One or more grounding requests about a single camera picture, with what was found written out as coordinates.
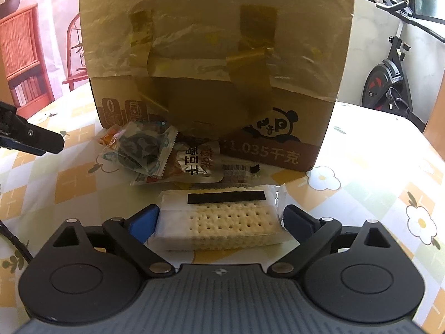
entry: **cable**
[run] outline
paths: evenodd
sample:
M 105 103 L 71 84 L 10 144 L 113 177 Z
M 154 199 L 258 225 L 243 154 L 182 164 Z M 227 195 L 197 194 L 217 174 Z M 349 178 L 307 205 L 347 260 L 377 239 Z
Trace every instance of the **cable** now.
M 402 103 L 406 109 L 404 118 L 408 118 L 408 115 L 411 112 L 411 109 L 409 108 L 408 103 L 405 102 L 400 97 L 394 97 L 391 90 L 395 91 L 395 93 L 397 93 L 397 95 L 399 95 L 399 92 L 395 88 L 393 88 L 393 87 L 389 88 L 388 92 L 386 93 L 386 97 L 389 99 L 390 104 L 394 104 L 394 106 L 397 108 L 397 110 L 401 111 L 401 108 L 397 105 L 397 102 Z
M 33 256 L 29 252 L 28 248 L 25 245 L 23 245 L 23 243 L 17 238 L 17 236 L 15 236 L 1 220 L 0 220 L 0 235 L 6 237 L 15 246 L 15 248 L 22 254 L 23 258 L 26 260 L 27 263 L 31 262 Z

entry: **cracker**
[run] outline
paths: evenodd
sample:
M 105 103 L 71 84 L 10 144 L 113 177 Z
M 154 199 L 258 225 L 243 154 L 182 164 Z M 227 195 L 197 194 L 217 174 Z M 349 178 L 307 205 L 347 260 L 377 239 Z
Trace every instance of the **cracker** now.
M 289 239 L 283 236 L 276 205 L 275 186 L 259 186 L 266 200 L 186 204 L 189 193 L 222 192 L 228 190 L 167 191 L 162 193 L 155 238 L 165 249 L 234 249 L 273 244 Z

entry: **circular cover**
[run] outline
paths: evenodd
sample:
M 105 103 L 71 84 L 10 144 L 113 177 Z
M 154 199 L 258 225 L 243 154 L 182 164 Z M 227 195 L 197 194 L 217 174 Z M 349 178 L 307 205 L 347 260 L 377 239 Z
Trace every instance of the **circular cover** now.
M 393 321 L 415 311 L 424 283 L 406 257 L 381 248 L 373 254 L 349 251 L 322 257 L 306 271 L 303 288 L 317 306 L 361 323 Z
M 19 295 L 31 316 L 85 324 L 110 317 L 133 301 L 141 284 L 133 265 L 109 253 L 71 248 L 60 247 L 63 255 L 53 251 L 23 272 Z

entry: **exercise bike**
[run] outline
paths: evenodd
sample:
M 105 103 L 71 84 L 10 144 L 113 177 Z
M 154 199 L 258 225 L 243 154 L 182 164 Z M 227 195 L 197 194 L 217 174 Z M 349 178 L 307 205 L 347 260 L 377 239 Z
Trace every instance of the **exercise bike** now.
M 376 65 L 366 79 L 362 106 L 405 117 L 423 132 L 426 124 L 412 111 L 408 78 L 402 66 L 403 59 L 411 47 L 400 36 L 404 25 L 409 24 L 419 27 L 443 43 L 445 38 L 415 21 L 409 0 L 375 0 L 375 5 L 396 16 L 400 22 L 397 33 L 389 37 L 391 49 L 387 59 Z

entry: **cardboard box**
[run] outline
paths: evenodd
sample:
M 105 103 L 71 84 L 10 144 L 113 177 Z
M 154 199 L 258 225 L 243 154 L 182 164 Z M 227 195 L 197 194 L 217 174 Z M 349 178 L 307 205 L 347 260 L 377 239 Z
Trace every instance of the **cardboard box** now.
M 186 134 L 221 138 L 223 154 L 312 167 L 354 0 L 79 1 L 104 127 L 154 114 Z

